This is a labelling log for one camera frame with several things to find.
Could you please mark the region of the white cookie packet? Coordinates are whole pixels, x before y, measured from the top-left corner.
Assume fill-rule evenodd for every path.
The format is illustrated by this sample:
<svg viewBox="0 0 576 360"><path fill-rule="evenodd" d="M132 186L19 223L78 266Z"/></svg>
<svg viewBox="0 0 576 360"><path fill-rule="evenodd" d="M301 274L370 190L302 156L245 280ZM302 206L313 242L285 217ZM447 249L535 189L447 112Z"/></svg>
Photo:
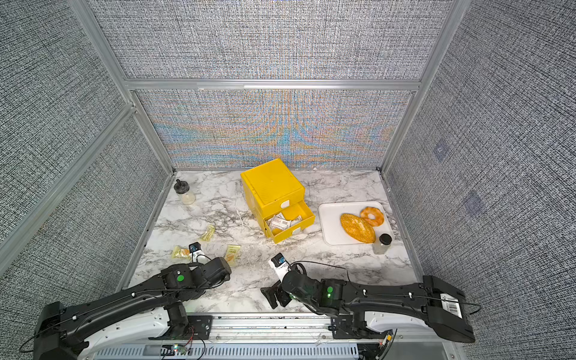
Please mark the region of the white cookie packet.
<svg viewBox="0 0 576 360"><path fill-rule="evenodd" d="M275 214L268 220L268 227L271 230L285 231L291 226L291 221L287 220L282 213Z"/></svg>
<svg viewBox="0 0 576 360"><path fill-rule="evenodd" d="M290 226L290 227L293 227L293 226L295 226L296 224L300 223L301 221L302 221L302 217L301 217L301 216L298 216L298 217L295 218L294 220L291 220L289 226Z"/></svg>

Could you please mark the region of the yellow plastic drawer cabinet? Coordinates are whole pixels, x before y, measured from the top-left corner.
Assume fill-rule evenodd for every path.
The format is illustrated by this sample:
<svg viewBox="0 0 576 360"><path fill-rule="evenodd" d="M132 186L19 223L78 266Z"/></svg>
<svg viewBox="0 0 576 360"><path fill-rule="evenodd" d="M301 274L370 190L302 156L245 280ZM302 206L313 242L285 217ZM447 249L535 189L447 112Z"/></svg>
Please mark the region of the yellow plastic drawer cabinet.
<svg viewBox="0 0 576 360"><path fill-rule="evenodd" d="M294 236L315 222L315 215L305 203L305 188L280 159L256 166L241 173L247 206L265 236L275 244ZM268 220L282 213L292 221L302 221L285 231L271 230Z"/></svg>

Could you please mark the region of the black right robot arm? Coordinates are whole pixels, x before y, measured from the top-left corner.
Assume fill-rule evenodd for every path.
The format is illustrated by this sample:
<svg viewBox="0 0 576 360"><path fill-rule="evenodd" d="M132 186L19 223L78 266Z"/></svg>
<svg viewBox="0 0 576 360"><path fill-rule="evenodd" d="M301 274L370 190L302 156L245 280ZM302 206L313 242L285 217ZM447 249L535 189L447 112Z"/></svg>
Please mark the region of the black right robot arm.
<svg viewBox="0 0 576 360"><path fill-rule="evenodd" d="M350 317L341 330L352 338L375 338L380 331L368 314L380 313L420 320L447 341L476 341L462 310L464 292L435 276L425 275L421 283L379 286L334 278L315 280L290 270L282 280L262 287L260 292L272 308L296 301L317 315L333 317L334 327L340 318Z"/></svg>

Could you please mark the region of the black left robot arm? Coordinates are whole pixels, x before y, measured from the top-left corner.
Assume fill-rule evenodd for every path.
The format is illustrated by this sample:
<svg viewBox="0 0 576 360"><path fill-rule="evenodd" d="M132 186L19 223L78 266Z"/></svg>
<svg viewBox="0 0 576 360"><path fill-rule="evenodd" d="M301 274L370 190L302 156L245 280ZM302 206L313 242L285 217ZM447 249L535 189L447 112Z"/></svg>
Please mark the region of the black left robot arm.
<svg viewBox="0 0 576 360"><path fill-rule="evenodd" d="M34 332L34 359L86 359L117 344L189 330L184 303L230 279L222 257L206 264L180 263L142 283L98 300L65 307L46 305Z"/></svg>

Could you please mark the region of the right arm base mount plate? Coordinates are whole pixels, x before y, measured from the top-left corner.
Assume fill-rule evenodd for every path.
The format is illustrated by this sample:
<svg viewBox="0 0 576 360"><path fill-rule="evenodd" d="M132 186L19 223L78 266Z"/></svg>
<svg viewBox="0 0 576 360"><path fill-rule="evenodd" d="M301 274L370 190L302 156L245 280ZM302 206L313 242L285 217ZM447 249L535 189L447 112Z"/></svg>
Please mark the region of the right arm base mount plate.
<svg viewBox="0 0 576 360"><path fill-rule="evenodd" d="M394 329L376 332L365 327L358 327L353 315L340 315L330 318L328 330L336 340L385 339L395 334Z"/></svg>

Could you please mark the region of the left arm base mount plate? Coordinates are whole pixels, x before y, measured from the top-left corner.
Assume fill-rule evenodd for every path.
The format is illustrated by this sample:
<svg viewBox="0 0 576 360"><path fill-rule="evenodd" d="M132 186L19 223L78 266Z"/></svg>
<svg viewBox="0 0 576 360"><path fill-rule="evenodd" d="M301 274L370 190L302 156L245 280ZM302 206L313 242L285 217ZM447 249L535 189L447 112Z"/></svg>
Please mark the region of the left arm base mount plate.
<svg viewBox="0 0 576 360"><path fill-rule="evenodd" d="M213 323L213 316L210 315L193 315L188 316L188 324L182 329L169 329L165 334L160 337L150 337L149 340L188 340L193 337L194 339L208 340Z"/></svg>

